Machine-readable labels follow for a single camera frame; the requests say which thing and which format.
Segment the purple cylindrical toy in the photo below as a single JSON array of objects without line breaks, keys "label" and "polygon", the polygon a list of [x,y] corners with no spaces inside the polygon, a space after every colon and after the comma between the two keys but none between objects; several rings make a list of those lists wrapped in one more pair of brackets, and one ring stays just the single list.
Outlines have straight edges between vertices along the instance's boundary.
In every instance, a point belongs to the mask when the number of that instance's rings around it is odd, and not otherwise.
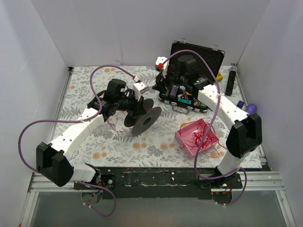
[{"label": "purple cylindrical toy", "polygon": [[246,107],[245,111],[246,111],[248,114],[253,115],[253,114],[257,111],[257,107],[256,107],[255,104],[249,104],[249,105]]}]

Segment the black remote control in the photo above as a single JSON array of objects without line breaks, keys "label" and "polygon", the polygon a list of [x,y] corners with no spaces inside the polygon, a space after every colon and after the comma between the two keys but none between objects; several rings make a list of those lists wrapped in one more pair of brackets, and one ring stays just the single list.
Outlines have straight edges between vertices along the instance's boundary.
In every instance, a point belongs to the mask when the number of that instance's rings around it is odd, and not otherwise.
[{"label": "black remote control", "polygon": [[235,65],[233,65],[233,66],[231,66],[230,71],[229,71],[229,77],[228,77],[226,90],[225,90],[226,96],[232,95],[236,74],[237,74],[237,67]]}]

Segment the pink open box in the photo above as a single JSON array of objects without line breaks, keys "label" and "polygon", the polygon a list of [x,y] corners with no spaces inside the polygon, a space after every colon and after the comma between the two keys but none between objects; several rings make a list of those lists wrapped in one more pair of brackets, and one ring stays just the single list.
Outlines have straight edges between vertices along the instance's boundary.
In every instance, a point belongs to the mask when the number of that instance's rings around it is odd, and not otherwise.
[{"label": "pink open box", "polygon": [[[196,121],[182,124],[179,130],[175,132],[175,140],[189,158],[194,158],[196,155],[197,149],[206,133],[207,127],[208,123],[201,118]],[[215,132],[210,129],[199,152],[204,154],[214,152],[215,145],[218,142],[219,138]]]}]

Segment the black filament spool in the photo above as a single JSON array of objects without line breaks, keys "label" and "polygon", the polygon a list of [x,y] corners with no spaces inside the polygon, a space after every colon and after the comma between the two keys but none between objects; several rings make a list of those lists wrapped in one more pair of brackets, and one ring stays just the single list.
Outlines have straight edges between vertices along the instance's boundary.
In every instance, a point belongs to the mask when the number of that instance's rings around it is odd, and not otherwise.
[{"label": "black filament spool", "polygon": [[125,127],[132,127],[132,135],[139,136],[148,130],[159,118],[162,108],[159,106],[153,107],[154,100],[151,98],[143,100],[143,109],[146,111],[143,115],[132,117],[127,114],[124,119]]}]

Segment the yellow green toy block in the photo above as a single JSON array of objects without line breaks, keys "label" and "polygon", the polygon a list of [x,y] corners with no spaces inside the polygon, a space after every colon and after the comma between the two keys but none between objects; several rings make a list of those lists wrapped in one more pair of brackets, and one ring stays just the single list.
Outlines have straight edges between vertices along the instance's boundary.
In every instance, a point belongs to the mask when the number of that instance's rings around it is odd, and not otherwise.
[{"label": "yellow green toy block", "polygon": [[223,75],[220,72],[218,72],[216,79],[218,82],[221,82],[223,80]]}]

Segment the colourful toy block stack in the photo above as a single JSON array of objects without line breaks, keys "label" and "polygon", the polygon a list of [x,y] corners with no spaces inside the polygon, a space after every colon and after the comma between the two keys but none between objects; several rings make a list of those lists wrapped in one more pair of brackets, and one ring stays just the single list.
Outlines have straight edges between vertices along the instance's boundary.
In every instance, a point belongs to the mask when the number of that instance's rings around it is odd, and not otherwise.
[{"label": "colourful toy block stack", "polygon": [[243,101],[238,101],[238,103],[236,104],[236,106],[240,109],[244,108],[245,103]]}]

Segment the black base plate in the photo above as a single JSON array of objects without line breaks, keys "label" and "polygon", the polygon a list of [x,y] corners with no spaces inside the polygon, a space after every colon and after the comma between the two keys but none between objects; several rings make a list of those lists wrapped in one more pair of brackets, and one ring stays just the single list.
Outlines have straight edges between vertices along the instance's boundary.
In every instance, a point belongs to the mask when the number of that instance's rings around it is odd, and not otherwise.
[{"label": "black base plate", "polygon": [[237,173],[227,181],[204,180],[192,168],[99,167],[99,177],[92,185],[109,189],[118,199],[198,198],[210,200],[212,191],[230,195],[243,183]]}]

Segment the teal object in case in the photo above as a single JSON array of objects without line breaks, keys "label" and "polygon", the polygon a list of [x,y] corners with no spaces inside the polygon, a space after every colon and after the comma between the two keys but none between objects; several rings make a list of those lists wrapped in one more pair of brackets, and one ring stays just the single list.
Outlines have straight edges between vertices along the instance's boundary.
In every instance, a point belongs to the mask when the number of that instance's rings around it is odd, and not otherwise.
[{"label": "teal object in case", "polygon": [[181,97],[178,98],[178,101],[187,105],[191,104],[191,100],[183,99]]}]

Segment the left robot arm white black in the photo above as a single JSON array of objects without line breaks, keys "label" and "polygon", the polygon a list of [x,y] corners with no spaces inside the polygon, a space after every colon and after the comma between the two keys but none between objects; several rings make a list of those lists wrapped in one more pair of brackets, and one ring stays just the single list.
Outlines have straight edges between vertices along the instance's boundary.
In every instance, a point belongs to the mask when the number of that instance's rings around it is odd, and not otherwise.
[{"label": "left robot arm white black", "polygon": [[36,148],[36,169],[55,185],[62,187],[69,181],[84,181],[90,189],[100,186],[97,169],[90,164],[71,164],[70,159],[79,145],[116,111],[127,111],[137,120],[147,111],[142,94],[149,89],[145,82],[138,81],[132,88],[120,79],[109,81],[106,90],[90,101],[83,113],[56,139],[48,144],[41,142]]}]

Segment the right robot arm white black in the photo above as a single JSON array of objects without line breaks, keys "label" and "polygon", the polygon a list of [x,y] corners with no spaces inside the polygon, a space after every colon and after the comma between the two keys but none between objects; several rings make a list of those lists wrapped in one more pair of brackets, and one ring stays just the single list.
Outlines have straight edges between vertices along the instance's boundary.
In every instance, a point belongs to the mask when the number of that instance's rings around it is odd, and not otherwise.
[{"label": "right robot arm white black", "polygon": [[225,95],[221,94],[220,86],[206,61],[196,52],[188,50],[197,55],[203,62],[215,81],[215,85],[207,85],[198,91],[197,99],[205,103],[210,108],[215,108],[212,120],[205,131],[207,134],[218,116],[230,130],[226,140],[227,152],[220,164],[216,167],[216,175],[213,177],[199,174],[196,162],[199,151],[203,145],[205,137],[202,138],[194,160],[194,170],[199,178],[214,181],[220,188],[227,187],[231,181],[231,175],[240,170],[240,164],[245,157],[262,143],[262,123],[257,114],[248,115],[245,111],[235,106]]}]

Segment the floral table mat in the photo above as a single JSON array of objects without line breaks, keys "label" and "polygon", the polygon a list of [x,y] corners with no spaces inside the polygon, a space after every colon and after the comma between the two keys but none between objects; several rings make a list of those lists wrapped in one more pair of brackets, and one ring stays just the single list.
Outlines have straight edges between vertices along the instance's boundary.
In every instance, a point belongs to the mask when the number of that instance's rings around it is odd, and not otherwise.
[{"label": "floral table mat", "polygon": [[[96,67],[75,67],[64,97],[60,112],[62,120],[76,120],[93,98],[93,91],[100,92],[107,88],[111,79],[133,84],[131,78],[136,75],[148,86],[153,86],[157,71],[153,66],[127,66],[123,71],[109,67],[98,70]],[[144,98],[154,100],[155,106],[162,112],[155,124],[141,135],[134,137],[129,128],[124,126],[125,113],[118,112],[107,123],[96,128],[73,153],[71,161],[76,164],[90,163],[94,166],[119,167],[193,167],[194,160],[189,158],[176,142],[175,132],[187,122],[204,119],[210,122],[212,111],[188,114],[174,112],[172,107],[158,99],[158,92],[150,89]],[[219,143],[212,153],[201,153],[198,167],[216,167],[226,153],[225,141],[228,129],[221,119],[213,122],[213,129]]]}]

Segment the black poker chip case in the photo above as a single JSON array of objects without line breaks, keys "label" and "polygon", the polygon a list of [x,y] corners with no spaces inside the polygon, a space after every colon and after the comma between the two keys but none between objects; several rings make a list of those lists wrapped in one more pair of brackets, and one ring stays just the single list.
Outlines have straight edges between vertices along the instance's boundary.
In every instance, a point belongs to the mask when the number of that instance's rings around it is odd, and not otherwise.
[{"label": "black poker chip case", "polygon": [[[207,106],[198,101],[198,91],[207,85],[213,85],[214,79],[210,72],[197,57],[188,50],[198,53],[208,64],[214,75],[217,75],[223,62],[225,52],[195,44],[174,41],[171,46],[170,54],[174,55],[169,59],[169,66],[180,66],[181,64],[196,64],[196,76],[191,81],[193,92],[187,92],[183,86],[173,85],[166,93],[160,93],[158,99],[166,104],[186,108],[195,112],[207,112]],[[178,98],[191,100],[191,104],[187,105],[178,101]]]}]

